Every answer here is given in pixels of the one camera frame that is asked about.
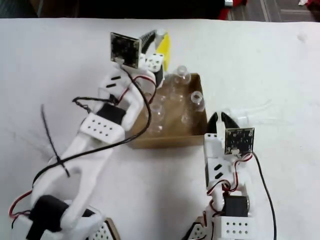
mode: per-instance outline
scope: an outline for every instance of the floor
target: floor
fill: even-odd
[[[228,14],[231,21],[320,22],[320,7],[299,6],[299,0],[248,0]]]

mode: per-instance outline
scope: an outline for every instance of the red wire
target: red wire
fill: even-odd
[[[237,163],[239,163],[239,162],[247,162],[247,161],[249,161],[250,159],[252,159],[252,157],[253,157],[253,155],[249,153],[248,156],[245,155],[245,156],[243,157],[243,159],[237,160],[237,161],[234,162],[235,187],[234,187],[233,189],[231,189],[231,184],[230,184],[230,182],[229,182],[228,180],[222,179],[222,180],[219,180],[212,188],[210,188],[210,189],[206,192],[206,194],[207,194],[208,196],[210,196],[210,195],[212,194],[214,188],[215,188],[219,183],[222,183],[222,182],[226,182],[226,183],[224,183],[224,184],[222,185],[222,190],[223,190],[223,191],[226,191],[226,192],[234,192],[234,191],[236,191],[237,188],[238,188],[238,185],[239,185],[238,172],[237,172],[237,167],[236,167],[236,165],[237,165]]]
[[[149,100],[149,104],[152,103],[155,95],[156,95],[156,91],[157,91],[157,86],[155,84],[155,82],[148,76],[144,76],[144,75],[138,75],[136,76],[133,81],[136,81],[138,78],[141,78],[141,79],[144,79],[144,80],[147,80],[149,82],[151,82],[153,85],[154,85],[154,92],[153,92],[153,95],[152,97],[150,98]],[[119,98],[119,103],[122,101],[122,99],[124,98],[124,96],[126,95],[126,93],[129,91],[129,87],[126,88],[126,90],[121,94],[120,98]]]
[[[215,188],[219,183],[222,183],[222,182],[226,182],[226,183],[228,184],[228,186],[229,186],[228,189],[230,190],[230,188],[231,188],[230,182],[229,182],[228,180],[226,180],[226,179],[222,179],[222,180],[219,180],[213,187],[211,187],[211,188],[206,192],[207,196],[210,196],[210,195],[212,194],[212,192],[214,191],[214,188]]]
[[[237,160],[234,162],[234,175],[235,175],[235,186],[233,189],[230,189],[229,192],[235,192],[239,186],[239,178],[238,178],[238,172],[237,172],[237,163],[244,163],[252,159],[253,155],[250,154],[248,158],[243,158],[243,160]]]
[[[25,197],[29,196],[32,193],[32,190],[27,191],[26,193],[22,194],[21,196],[19,196],[16,200],[14,200],[14,202],[12,203],[11,207],[9,208],[9,217],[14,219],[16,217],[18,217],[20,214],[23,214],[22,212],[16,212],[13,213],[16,205],[18,202],[20,202],[22,199],[24,199]]]
[[[204,225],[207,226],[207,214],[206,211],[203,211],[203,219],[204,219]]]

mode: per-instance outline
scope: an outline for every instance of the yellow object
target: yellow object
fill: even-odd
[[[166,33],[164,35],[163,40],[161,41],[160,45],[158,46],[158,48],[156,49],[156,53],[157,54],[163,54],[164,55],[164,71],[168,70],[168,66],[170,63],[170,37],[169,34]]]

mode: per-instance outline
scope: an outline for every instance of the perforated white bracket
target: perforated white bracket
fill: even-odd
[[[164,63],[165,56],[161,53],[154,53],[147,58],[145,64],[150,72],[157,73],[160,71],[161,66]]]
[[[125,137],[122,126],[92,112],[81,124],[80,131],[107,144],[115,143]]]
[[[254,219],[252,217],[217,216],[214,218],[214,236],[216,239],[254,239]]]
[[[108,225],[103,222],[99,230],[89,237],[89,240],[116,240],[113,235],[111,234],[111,229],[109,229]]]
[[[200,223],[196,223],[188,237],[188,240],[200,239],[206,235],[206,230]]]

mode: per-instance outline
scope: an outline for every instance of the circuit board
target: circuit board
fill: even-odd
[[[111,32],[111,61],[137,69],[141,53],[141,40]]]
[[[224,154],[247,154],[254,149],[255,128],[227,128],[225,130]]]

